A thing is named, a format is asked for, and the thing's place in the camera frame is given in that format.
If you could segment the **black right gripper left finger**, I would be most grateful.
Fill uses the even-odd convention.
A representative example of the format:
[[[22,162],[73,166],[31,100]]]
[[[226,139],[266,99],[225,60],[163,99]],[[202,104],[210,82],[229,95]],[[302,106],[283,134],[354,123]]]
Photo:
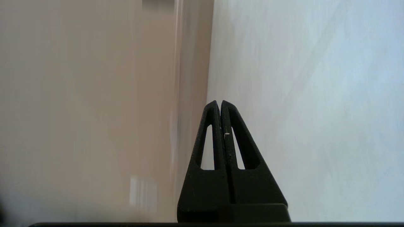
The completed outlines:
[[[220,208],[230,204],[220,119],[217,102],[208,103],[202,113],[177,205],[179,222],[218,222]],[[201,168],[208,126],[212,127],[213,170]]]

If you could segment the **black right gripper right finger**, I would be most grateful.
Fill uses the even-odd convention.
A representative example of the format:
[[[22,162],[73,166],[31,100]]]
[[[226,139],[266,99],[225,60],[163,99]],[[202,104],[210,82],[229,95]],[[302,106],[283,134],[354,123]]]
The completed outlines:
[[[220,115],[231,202],[287,206],[237,107],[222,101]]]

